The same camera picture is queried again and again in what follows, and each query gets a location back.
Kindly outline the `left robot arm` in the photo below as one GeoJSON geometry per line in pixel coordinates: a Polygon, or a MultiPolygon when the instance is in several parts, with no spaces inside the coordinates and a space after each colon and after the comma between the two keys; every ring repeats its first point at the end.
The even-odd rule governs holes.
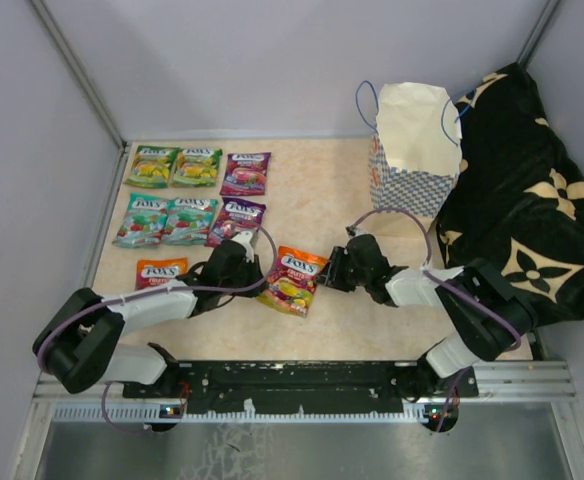
{"type": "Polygon", "coordinates": [[[172,320],[216,309],[225,296],[255,297],[265,286],[259,256],[236,236],[212,250],[200,272],[126,295],[75,291],[33,343],[41,371],[70,394],[99,382],[146,385],[156,395],[173,394],[180,384],[178,363],[157,344],[130,346],[120,338],[172,320]]]}

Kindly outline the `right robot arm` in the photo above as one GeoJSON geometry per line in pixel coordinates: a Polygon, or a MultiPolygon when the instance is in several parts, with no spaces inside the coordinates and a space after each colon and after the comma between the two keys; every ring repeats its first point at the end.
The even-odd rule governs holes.
{"type": "Polygon", "coordinates": [[[489,262],[444,270],[395,266],[371,234],[334,247],[318,283],[342,292],[361,287],[388,307],[427,306],[447,314],[454,332],[426,351],[404,381],[412,401],[442,395],[477,362],[518,348],[537,324],[529,302],[489,262]]]}

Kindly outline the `fruits candy bag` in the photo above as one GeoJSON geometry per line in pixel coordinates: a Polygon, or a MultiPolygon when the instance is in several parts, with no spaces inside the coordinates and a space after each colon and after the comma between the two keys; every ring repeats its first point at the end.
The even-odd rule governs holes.
{"type": "Polygon", "coordinates": [[[288,246],[278,248],[267,287],[257,300],[279,312],[305,318],[313,302],[318,275],[328,259],[288,246]]]}
{"type": "Polygon", "coordinates": [[[141,259],[136,264],[135,290],[163,285],[188,270],[188,259],[141,259]]]}

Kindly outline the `blue checkered paper bag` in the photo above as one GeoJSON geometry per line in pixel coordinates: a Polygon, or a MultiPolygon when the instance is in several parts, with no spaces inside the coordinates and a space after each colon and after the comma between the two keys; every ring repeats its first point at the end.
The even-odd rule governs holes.
{"type": "Polygon", "coordinates": [[[440,86],[402,82],[377,91],[362,81],[355,105],[371,130],[369,193],[372,233],[416,237],[438,217],[462,164],[459,99],[440,86]]]}

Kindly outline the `teal snack bag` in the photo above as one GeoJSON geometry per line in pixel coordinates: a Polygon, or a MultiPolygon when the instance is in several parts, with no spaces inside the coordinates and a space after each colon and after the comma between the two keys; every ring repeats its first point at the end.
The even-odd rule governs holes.
{"type": "Polygon", "coordinates": [[[157,247],[168,219],[169,199],[131,193],[113,244],[123,248],[157,247]]]}
{"type": "Polygon", "coordinates": [[[216,199],[174,198],[168,206],[162,242],[166,245],[203,245],[217,206],[216,199]]]}

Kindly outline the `purple snack bag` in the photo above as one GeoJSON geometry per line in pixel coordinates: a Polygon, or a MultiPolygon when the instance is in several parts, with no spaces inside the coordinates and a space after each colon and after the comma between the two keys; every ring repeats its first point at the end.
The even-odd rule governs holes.
{"type": "Polygon", "coordinates": [[[263,196],[266,193],[270,152],[230,153],[221,184],[222,197],[263,196]]]}
{"type": "Polygon", "coordinates": [[[257,236],[267,207],[242,198],[223,197],[221,210],[206,238],[206,247],[217,247],[223,240],[248,231],[257,236]]]}

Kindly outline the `green candy bag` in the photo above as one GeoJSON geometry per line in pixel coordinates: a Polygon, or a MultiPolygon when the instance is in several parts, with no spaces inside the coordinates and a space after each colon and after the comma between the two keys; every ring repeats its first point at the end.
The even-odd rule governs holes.
{"type": "Polygon", "coordinates": [[[140,145],[125,184],[150,189],[167,188],[177,153],[175,147],[140,145]]]}
{"type": "Polygon", "coordinates": [[[172,187],[215,186],[221,156],[221,149],[180,149],[173,166],[170,185],[172,187]]]}

